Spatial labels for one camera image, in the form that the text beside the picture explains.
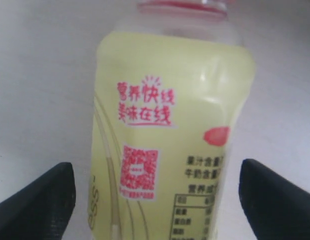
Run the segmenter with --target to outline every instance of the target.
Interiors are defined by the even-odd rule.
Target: yellow label
[[[96,240],[210,240],[242,47],[114,32],[97,53],[88,223]]]

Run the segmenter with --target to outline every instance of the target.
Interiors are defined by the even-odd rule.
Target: white background
[[[0,0],[0,202],[72,162],[77,203],[65,240],[88,240],[95,51],[133,0]],[[238,198],[255,158],[310,192],[310,0],[230,8],[257,62],[221,204],[220,240],[255,240]]]

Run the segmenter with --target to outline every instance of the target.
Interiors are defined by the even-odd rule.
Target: red fruit graphic
[[[228,126],[213,127],[204,133],[204,140],[209,145],[224,146],[229,138],[230,130]]]

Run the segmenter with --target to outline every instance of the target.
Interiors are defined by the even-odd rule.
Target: red qr code
[[[130,199],[154,199],[159,151],[124,145],[120,192]]]

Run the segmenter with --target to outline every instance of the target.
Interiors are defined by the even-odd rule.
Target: plastic bottle
[[[218,0],[146,0],[97,51],[88,223],[96,240],[213,240],[255,65]]]

